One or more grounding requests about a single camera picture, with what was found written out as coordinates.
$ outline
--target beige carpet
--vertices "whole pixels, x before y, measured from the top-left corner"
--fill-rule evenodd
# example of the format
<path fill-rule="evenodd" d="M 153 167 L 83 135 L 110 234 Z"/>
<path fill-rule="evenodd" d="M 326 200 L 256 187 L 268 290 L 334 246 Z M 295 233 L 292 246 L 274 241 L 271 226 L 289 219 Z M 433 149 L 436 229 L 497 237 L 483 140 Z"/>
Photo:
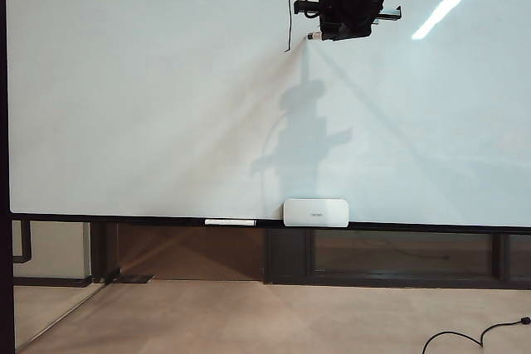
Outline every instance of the beige carpet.
<path fill-rule="evenodd" d="M 100 285 L 86 288 L 15 286 L 16 344 L 20 347 L 89 297 Z"/>
<path fill-rule="evenodd" d="M 412 354 L 435 332 L 477 336 L 531 314 L 531 292 L 152 281 L 111 285 L 24 354 Z M 531 326 L 501 328 L 481 351 L 459 337 L 429 353 L 524 354 Z"/>

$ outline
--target black metal frame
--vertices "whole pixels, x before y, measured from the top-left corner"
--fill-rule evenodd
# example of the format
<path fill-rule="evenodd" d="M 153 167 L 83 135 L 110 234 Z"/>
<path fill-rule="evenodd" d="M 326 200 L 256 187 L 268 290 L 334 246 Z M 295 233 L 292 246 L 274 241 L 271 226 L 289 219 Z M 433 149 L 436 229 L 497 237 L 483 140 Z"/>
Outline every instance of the black metal frame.
<path fill-rule="evenodd" d="M 511 278 L 510 235 L 492 235 L 492 276 L 344 274 L 315 270 L 315 231 L 268 230 L 265 233 L 267 284 L 338 285 L 374 288 L 531 289 L 531 278 Z M 463 233 L 462 230 L 445 231 Z"/>
<path fill-rule="evenodd" d="M 137 223 L 142 222 L 145 225 L 191 225 L 204 226 L 203 219 L 193 218 L 175 218 L 175 217 L 130 217 L 130 216 L 89 216 L 89 215 L 40 215 L 40 214 L 17 214 L 11 213 L 9 206 L 9 161 L 8 161 L 8 116 L 7 116 L 7 24 L 6 24 L 6 0 L 1 0 L 0 19 L 2 25 L 0 26 L 0 51 L 2 59 L 0 60 L 0 67 L 2 68 L 2 76 L 0 82 L 0 308 L 2 309 L 0 315 L 0 352 L 13 353 L 15 352 L 14 342 L 14 324 L 13 324 L 13 273 L 12 273 L 12 221 L 13 220 L 32 220 L 32 221 L 82 221 L 82 222 L 102 222 L 102 223 Z M 270 229 L 268 234 L 270 236 L 266 239 L 269 244 L 265 250 L 269 250 L 266 256 L 266 262 L 270 261 L 269 265 L 279 263 L 278 259 L 275 262 L 275 252 L 271 252 L 275 248 L 275 240 L 280 239 L 274 234 L 281 234 L 289 237 L 288 247 L 293 245 L 292 239 L 300 238 L 303 235 L 302 245 L 307 246 L 311 243 L 311 237 L 306 235 L 305 229 L 285 229 L 281 221 L 258 221 L 257 227 Z M 256 228 L 256 227 L 227 227 L 227 228 Z M 518 227 L 481 227 L 481 226 L 453 226 L 453 225 L 394 225 L 394 224 L 373 224 L 373 223 L 351 223 L 348 227 L 350 230 L 401 230 L 401 231 L 419 231 L 419 232 L 462 232 L 462 233 L 486 233 L 486 234 L 531 234 L 531 228 Z M 503 238 L 499 246 L 500 253 L 504 252 Z M 293 261 L 295 259 L 282 259 L 284 262 Z M 278 275 L 273 279 L 270 275 L 270 270 L 265 272 L 266 280 L 273 279 L 279 283 L 304 283 L 304 284 L 331 284 L 330 281 L 322 279 L 316 275 L 309 275 L 309 260 L 307 257 L 297 258 L 298 261 L 304 262 L 304 279 L 294 279 L 293 277 L 280 278 Z M 507 269 L 500 267 L 498 269 L 499 275 L 505 275 Z M 375 279 L 364 280 L 363 278 L 352 279 L 335 279 L 334 284 L 355 284 L 368 286 L 441 286 L 443 281 L 434 283 L 430 280 L 420 279 L 402 279 L 394 280 L 390 284 L 388 279 L 383 279 L 381 283 L 377 283 Z M 474 281 L 459 282 L 463 287 L 476 287 Z M 500 286 L 500 282 L 493 282 L 492 287 Z M 517 288 L 516 282 L 511 282 L 509 286 Z"/>
<path fill-rule="evenodd" d="M 13 256 L 13 263 L 23 264 L 32 259 L 32 223 L 29 220 L 20 222 L 20 236 L 22 242 L 22 255 Z"/>

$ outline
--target power cord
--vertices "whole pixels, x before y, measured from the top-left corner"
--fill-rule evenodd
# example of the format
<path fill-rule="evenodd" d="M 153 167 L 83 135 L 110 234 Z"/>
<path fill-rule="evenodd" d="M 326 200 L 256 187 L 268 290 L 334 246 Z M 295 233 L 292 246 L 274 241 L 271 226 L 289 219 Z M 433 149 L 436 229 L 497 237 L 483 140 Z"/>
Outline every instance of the power cord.
<path fill-rule="evenodd" d="M 478 346 L 483 347 L 483 339 L 485 338 L 485 334 L 486 334 L 488 331 L 491 331 L 492 329 L 494 329 L 494 328 L 496 328 L 496 327 L 510 327 L 510 326 L 513 326 L 513 325 L 519 325 L 519 324 L 522 324 L 522 325 L 529 325 L 530 323 L 531 323 L 531 318 L 529 318 L 529 317 L 522 318 L 522 319 L 520 319 L 520 320 L 517 321 L 517 322 L 496 323 L 495 325 L 492 325 L 491 327 L 487 327 L 487 328 L 481 333 L 480 340 L 475 340 L 473 337 L 470 337 L 470 336 L 468 336 L 468 335 L 465 335 L 464 333 L 459 333 L 459 332 L 452 332 L 452 331 L 439 332 L 439 333 L 437 333 L 436 335 L 433 335 L 432 337 L 430 337 L 430 338 L 428 339 L 428 341 L 427 341 L 426 344 L 424 345 L 424 348 L 422 349 L 422 354 L 426 354 L 426 349 L 428 348 L 428 345 L 431 343 L 431 341 L 434 340 L 436 337 L 439 337 L 439 336 L 441 336 L 441 335 L 457 335 L 457 336 L 465 337 L 465 338 L 467 338 L 468 340 L 471 340 L 472 342 L 474 342 L 475 344 L 477 344 Z"/>

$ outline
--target white whiteboard surface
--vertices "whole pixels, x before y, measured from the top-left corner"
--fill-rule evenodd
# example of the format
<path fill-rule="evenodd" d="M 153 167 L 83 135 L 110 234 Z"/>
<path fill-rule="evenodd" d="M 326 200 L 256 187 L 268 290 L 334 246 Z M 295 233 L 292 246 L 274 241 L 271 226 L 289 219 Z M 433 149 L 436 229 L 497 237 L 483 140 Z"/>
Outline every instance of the white whiteboard surface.
<path fill-rule="evenodd" d="M 12 211 L 531 226 L 529 0 L 440 1 L 283 53 L 287 0 L 7 0 Z"/>

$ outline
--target glass panel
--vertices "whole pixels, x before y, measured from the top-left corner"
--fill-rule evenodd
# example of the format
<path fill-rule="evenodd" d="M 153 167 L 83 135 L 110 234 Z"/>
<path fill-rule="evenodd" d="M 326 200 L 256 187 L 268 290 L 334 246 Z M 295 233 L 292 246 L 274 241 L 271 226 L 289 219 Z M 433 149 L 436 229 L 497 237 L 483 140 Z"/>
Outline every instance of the glass panel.
<path fill-rule="evenodd" d="M 263 230 L 121 224 L 122 275 L 262 280 Z"/>
<path fill-rule="evenodd" d="M 316 231 L 315 271 L 342 274 L 492 274 L 489 235 Z"/>
<path fill-rule="evenodd" d="M 30 259 L 23 250 L 23 242 L 30 243 L 23 226 L 15 221 L 12 230 L 13 253 L 19 257 L 13 265 L 18 350 L 103 286 L 90 283 L 87 224 L 32 221 Z"/>
<path fill-rule="evenodd" d="M 531 279 L 531 235 L 511 235 L 511 275 Z"/>

